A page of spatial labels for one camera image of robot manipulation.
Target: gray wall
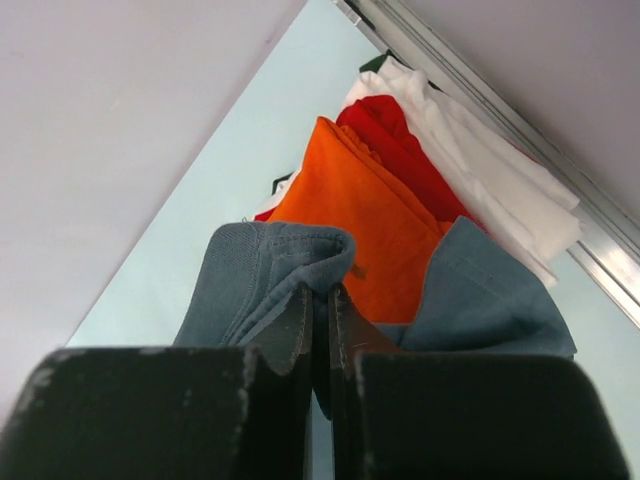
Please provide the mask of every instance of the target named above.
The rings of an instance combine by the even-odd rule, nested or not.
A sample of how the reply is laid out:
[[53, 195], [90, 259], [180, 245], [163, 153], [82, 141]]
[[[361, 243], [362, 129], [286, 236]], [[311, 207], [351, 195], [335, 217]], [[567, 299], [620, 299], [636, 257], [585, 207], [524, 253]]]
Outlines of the gray wall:
[[0, 1], [0, 429], [303, 3]]
[[640, 221], [640, 1], [404, 3]]

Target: black object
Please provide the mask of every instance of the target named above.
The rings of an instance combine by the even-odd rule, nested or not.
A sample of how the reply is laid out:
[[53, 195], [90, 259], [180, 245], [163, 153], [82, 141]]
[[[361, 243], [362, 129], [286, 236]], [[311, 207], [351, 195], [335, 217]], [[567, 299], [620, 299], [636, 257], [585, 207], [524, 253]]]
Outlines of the black object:
[[373, 30], [374, 32], [376, 31], [376, 26], [371, 22], [371, 20], [369, 20], [362, 14], [360, 8], [358, 7], [358, 5], [356, 5], [356, 2], [354, 2], [353, 0], [345, 0], [345, 3], [349, 6], [349, 8], [351, 8], [351, 10], [356, 13], [356, 15], [358, 15], [358, 17], [360, 17], [360, 20], [362, 20], [371, 30]]
[[52, 354], [5, 427], [0, 478], [302, 478], [310, 302], [299, 286], [246, 348]]
[[280, 182], [284, 182], [285, 180], [289, 180], [291, 178], [291, 175], [293, 175], [293, 172], [291, 172], [288, 175], [285, 175], [283, 177], [276, 178], [273, 181], [273, 184], [271, 185], [271, 195], [273, 195], [274, 193], [276, 193], [278, 191], [278, 184]]
[[244, 348], [53, 354], [5, 428], [0, 479], [303, 478], [312, 380], [339, 480], [629, 478], [573, 362], [405, 353], [342, 285], [300, 285]]

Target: orange cloth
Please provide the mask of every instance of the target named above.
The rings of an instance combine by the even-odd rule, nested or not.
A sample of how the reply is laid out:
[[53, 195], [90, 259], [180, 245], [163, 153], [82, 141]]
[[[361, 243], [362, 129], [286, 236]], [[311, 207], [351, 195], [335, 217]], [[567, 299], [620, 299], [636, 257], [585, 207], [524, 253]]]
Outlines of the orange cloth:
[[451, 226], [435, 220], [349, 127], [318, 118], [302, 171], [270, 222], [330, 225], [356, 239], [344, 284], [373, 323], [411, 323], [427, 264]]

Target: fabric fold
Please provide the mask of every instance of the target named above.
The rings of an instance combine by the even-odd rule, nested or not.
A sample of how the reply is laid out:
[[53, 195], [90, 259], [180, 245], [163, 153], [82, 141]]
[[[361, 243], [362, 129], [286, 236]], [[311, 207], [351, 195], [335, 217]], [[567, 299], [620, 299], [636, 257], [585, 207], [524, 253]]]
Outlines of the fabric fold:
[[437, 221], [381, 163], [352, 130], [319, 118], [302, 170], [269, 221], [348, 231], [358, 248], [344, 284], [356, 307], [373, 323], [407, 324], [451, 223]]
[[336, 124], [350, 127], [435, 218], [454, 222], [460, 215], [471, 216], [409, 132], [404, 113], [392, 96], [357, 100], [340, 113]]
[[394, 97], [409, 130], [474, 218], [545, 285], [554, 284], [549, 260], [581, 233], [570, 212], [577, 198], [546, 169], [431, 88], [424, 73], [387, 58], [378, 74], [359, 76], [345, 106], [373, 95]]
[[336, 228], [224, 225], [211, 237], [174, 345], [236, 345], [260, 320], [275, 319], [299, 282], [326, 294], [354, 255], [353, 238]]
[[[350, 271], [355, 248], [351, 235], [335, 228], [261, 222], [221, 227], [205, 252], [174, 345], [250, 342], [283, 311], [299, 282], [314, 290], [314, 324], [322, 328], [324, 295]], [[405, 350], [567, 358], [576, 352], [542, 283], [467, 218], [460, 217], [435, 250], [421, 291], [411, 325], [376, 325]], [[402, 290], [392, 293], [402, 299]]]

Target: red cloth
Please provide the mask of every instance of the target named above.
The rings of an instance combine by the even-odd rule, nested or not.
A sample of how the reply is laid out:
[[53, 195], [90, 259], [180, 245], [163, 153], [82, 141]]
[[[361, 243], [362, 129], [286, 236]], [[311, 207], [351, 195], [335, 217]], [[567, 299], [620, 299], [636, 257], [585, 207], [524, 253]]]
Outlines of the red cloth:
[[437, 220], [454, 222], [460, 215], [471, 218], [409, 132], [404, 112], [392, 96], [358, 100], [342, 111], [336, 123], [355, 131], [379, 155], [384, 168], [404, 183]]
[[271, 218], [271, 215], [273, 215], [275, 208], [271, 208], [269, 210], [267, 210], [266, 212], [262, 212], [257, 214], [255, 217], [253, 217], [253, 221], [254, 222], [266, 222]]

